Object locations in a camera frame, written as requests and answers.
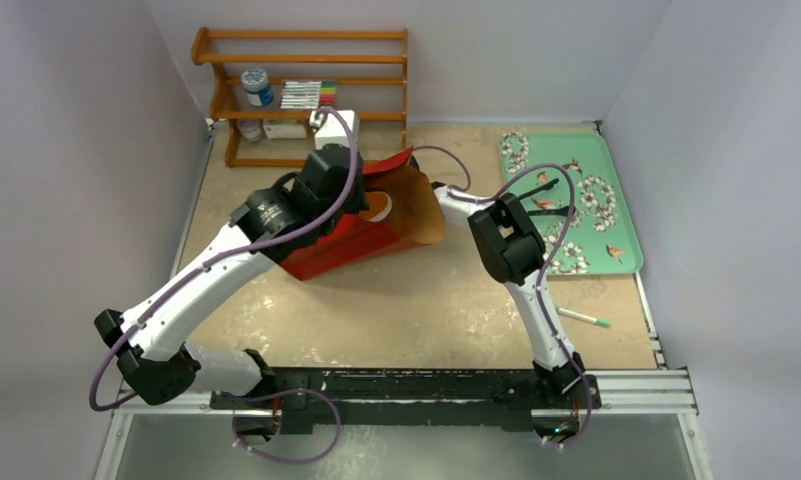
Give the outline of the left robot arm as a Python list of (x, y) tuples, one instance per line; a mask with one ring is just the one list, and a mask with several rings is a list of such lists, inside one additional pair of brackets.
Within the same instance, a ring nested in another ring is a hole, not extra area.
[(187, 339), (246, 284), (328, 236), (343, 215), (366, 210), (363, 167), (359, 153), (343, 145), (312, 151), (300, 171), (251, 193), (166, 285), (124, 312), (101, 312), (94, 324), (134, 396), (161, 405), (188, 390), (211, 390), (251, 409), (268, 405), (274, 382), (259, 354)]

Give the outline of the red paper bag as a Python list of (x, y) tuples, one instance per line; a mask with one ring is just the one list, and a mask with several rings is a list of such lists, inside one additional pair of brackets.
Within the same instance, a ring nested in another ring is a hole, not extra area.
[(407, 148), (364, 168), (366, 191), (392, 198), (388, 217), (379, 223), (345, 214), (335, 230), (313, 245), (292, 253), (281, 268), (305, 281), (338, 268), (441, 242), (447, 221), (431, 182), (413, 165)]

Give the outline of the green floral tray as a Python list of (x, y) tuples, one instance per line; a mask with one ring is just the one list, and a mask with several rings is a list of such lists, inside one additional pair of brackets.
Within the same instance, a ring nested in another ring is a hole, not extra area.
[[(549, 266), (552, 275), (632, 274), (644, 264), (643, 252), (610, 151), (594, 132), (508, 132), (498, 142), (503, 177), (511, 180), (537, 164), (556, 163), (575, 186), (575, 212)], [(510, 186), (517, 197), (547, 181), (560, 182), (539, 197), (568, 206), (569, 189), (556, 169), (539, 169)], [(565, 217), (530, 217), (548, 249), (561, 235)]]

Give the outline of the fake bread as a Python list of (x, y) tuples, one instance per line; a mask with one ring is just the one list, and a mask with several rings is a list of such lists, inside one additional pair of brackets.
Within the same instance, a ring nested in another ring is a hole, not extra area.
[(366, 191), (365, 201), (367, 208), (358, 214), (359, 218), (363, 221), (371, 223), (382, 222), (388, 217), (392, 210), (392, 198), (386, 192)]

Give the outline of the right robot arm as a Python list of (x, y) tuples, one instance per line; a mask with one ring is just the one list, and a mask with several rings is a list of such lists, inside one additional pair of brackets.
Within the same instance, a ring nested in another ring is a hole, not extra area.
[(560, 407), (592, 386), (553, 305), (545, 266), (546, 244), (521, 201), (462, 196), (441, 183), (433, 191), (445, 219), (470, 232), (488, 275), (509, 292), (529, 338), (540, 399)]

